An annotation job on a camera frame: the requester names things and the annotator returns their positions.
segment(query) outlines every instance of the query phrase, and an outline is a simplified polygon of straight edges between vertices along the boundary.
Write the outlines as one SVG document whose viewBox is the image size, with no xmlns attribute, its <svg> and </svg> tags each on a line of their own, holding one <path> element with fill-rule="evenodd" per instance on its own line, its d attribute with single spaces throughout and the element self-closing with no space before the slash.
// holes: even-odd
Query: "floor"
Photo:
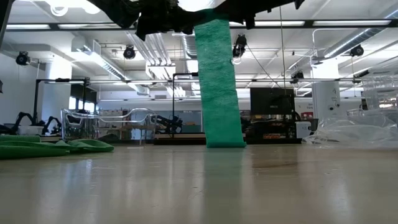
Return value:
<svg viewBox="0 0 398 224">
<path fill-rule="evenodd" d="M 0 161 L 0 223 L 398 223 L 398 151 L 117 147 Z"/>
</svg>

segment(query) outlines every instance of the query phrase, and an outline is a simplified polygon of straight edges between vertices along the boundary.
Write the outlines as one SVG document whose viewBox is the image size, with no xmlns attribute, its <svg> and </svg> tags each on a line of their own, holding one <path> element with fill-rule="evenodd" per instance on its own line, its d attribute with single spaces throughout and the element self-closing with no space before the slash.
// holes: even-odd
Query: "white column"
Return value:
<svg viewBox="0 0 398 224">
<path fill-rule="evenodd" d="M 314 65 L 314 78 L 339 78 L 337 60 L 329 59 L 323 64 Z M 314 105 L 314 117 L 320 120 L 341 116 L 340 108 L 340 84 L 338 82 L 319 82 L 312 85 L 312 99 Z"/>
<path fill-rule="evenodd" d="M 46 64 L 45 78 L 72 78 L 71 63 L 58 59 Z M 69 107 L 70 84 L 45 84 L 43 89 L 42 120 L 46 121 L 50 116 L 60 120 L 61 109 Z"/>
</svg>

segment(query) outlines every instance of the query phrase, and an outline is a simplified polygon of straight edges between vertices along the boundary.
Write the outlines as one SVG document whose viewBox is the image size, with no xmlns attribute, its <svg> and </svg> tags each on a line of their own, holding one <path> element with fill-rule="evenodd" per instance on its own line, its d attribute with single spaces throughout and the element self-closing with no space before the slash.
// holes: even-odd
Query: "green foam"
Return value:
<svg viewBox="0 0 398 224">
<path fill-rule="evenodd" d="M 214 20 L 196 26 L 195 37 L 207 147 L 245 147 L 229 22 Z"/>
</svg>

